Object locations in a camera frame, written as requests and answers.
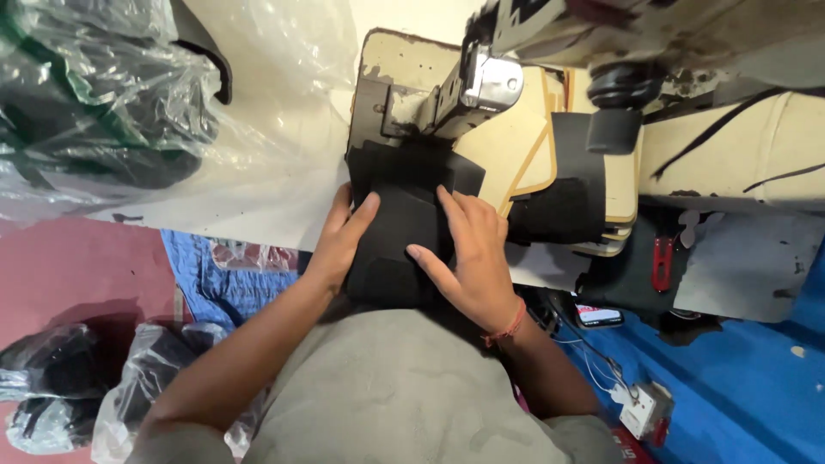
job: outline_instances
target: mobile phone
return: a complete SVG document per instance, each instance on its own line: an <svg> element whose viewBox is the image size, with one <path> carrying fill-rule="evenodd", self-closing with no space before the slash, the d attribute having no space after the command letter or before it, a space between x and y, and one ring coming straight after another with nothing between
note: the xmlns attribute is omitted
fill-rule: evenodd
<svg viewBox="0 0 825 464"><path fill-rule="evenodd" d="M582 329L604 329L625 323L621 311L576 305L576 324Z"/></svg>

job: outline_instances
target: red string bracelet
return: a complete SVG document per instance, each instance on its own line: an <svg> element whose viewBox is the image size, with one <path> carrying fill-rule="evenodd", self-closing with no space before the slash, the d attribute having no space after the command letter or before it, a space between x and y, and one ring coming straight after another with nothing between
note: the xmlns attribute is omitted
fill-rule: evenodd
<svg viewBox="0 0 825 464"><path fill-rule="evenodd" d="M519 326L521 325L521 321L524 319L524 314L527 312L527 305L524 303L520 297L519 301L519 308L518 312L516 313L516 319L513 320L513 323L510 324L510 327L503 331L499 332L498 334L493 335L485 335L482 337L484 339L484 344L487 345L487 348L492 347L493 342L497 342L498 340L504 339L505 337L512 337L513 334L518 330Z"/></svg>

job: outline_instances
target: pink floor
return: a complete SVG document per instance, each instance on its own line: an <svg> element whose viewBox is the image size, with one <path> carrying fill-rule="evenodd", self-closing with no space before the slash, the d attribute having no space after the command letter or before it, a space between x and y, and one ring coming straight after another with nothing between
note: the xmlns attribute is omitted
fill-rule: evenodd
<svg viewBox="0 0 825 464"><path fill-rule="evenodd" d="M105 332L108 361L117 364L125 357L136 324L173 319L175 277L157 230L65 218L0 239L0 293L0 348L51 325L89 321ZM13 404L0 404L0 419L14 409ZM88 449L28 455L8 444L4 433L0 462L91 460Z"/></svg>

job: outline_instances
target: phone screen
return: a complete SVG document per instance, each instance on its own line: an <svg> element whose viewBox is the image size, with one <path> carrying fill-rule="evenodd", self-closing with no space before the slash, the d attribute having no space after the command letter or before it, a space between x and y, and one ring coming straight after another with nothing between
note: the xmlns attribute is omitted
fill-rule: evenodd
<svg viewBox="0 0 825 464"><path fill-rule="evenodd" d="M617 310L603 310L593 306L576 305L578 320L584 327L603 327L620 325L625 317Z"/></svg>

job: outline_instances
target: gray shirt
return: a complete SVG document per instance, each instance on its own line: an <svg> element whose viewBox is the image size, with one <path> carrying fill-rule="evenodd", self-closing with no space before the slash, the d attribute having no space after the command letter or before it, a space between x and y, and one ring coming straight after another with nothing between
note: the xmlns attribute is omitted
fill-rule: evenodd
<svg viewBox="0 0 825 464"><path fill-rule="evenodd" d="M244 464L622 462L592 416L545 421L502 364L416 310L320 324L278 376ZM128 464L231 464L216 432L186 425L137 443Z"/></svg>

